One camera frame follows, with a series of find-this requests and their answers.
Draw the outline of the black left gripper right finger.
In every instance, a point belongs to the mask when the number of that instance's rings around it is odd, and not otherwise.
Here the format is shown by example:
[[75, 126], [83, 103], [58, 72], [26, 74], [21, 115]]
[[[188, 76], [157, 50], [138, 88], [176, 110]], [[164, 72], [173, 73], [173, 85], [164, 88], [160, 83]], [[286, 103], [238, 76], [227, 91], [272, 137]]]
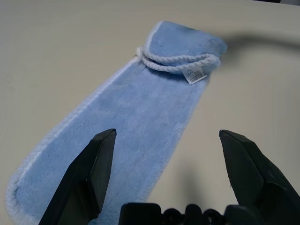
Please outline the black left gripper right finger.
[[238, 205], [224, 212], [228, 225], [298, 225], [300, 196], [283, 173], [243, 135], [220, 130], [225, 166]]

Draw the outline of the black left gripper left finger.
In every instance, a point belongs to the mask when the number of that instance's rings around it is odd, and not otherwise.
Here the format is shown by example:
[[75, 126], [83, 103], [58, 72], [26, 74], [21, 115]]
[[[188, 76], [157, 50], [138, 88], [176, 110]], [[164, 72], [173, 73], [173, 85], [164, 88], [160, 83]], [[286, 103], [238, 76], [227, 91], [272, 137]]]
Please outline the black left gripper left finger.
[[102, 211], [117, 132], [96, 134], [67, 168], [41, 225], [87, 225]]

